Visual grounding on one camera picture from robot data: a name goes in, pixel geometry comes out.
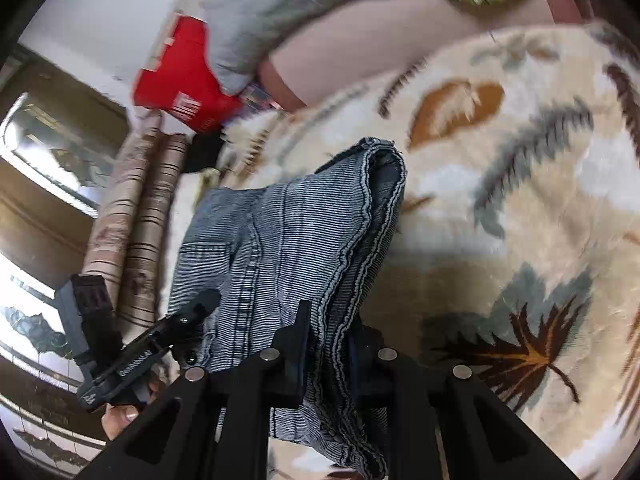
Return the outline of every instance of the denim jeans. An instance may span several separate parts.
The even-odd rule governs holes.
[[[215,372],[270,346],[310,300],[305,399],[272,410],[270,433],[366,478],[386,474],[375,437],[384,431],[367,431],[370,414],[354,406],[344,343],[394,235],[405,181],[393,144],[367,137],[292,182],[212,190],[180,248],[169,305],[172,314],[205,288],[220,290],[194,348],[197,365]]]

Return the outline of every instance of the fingernail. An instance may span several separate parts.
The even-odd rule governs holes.
[[[126,410],[124,410],[124,416],[127,417],[127,420],[131,422],[138,416],[138,410],[133,406],[129,406]]]

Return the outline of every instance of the human hand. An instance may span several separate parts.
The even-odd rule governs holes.
[[[153,375],[148,384],[151,390],[149,403],[152,403],[164,389],[164,383],[156,375]],[[138,415],[138,409],[135,406],[111,406],[107,404],[107,410],[100,420],[107,438],[109,440],[116,438]]]

